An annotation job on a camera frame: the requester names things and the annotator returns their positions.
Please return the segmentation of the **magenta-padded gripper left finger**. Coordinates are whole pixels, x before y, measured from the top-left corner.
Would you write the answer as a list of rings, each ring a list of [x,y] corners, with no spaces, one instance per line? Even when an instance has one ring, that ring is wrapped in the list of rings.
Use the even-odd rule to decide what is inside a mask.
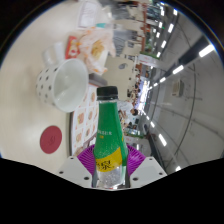
[[[57,171],[57,175],[78,186],[95,188],[97,183],[94,146],[84,149],[78,156],[70,156]]]

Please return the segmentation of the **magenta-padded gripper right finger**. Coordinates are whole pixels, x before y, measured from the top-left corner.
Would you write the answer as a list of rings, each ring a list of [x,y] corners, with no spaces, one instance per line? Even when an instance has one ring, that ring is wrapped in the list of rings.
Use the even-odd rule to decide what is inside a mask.
[[[127,175],[129,188],[140,188],[166,176],[166,172],[154,157],[146,157],[128,146]]]

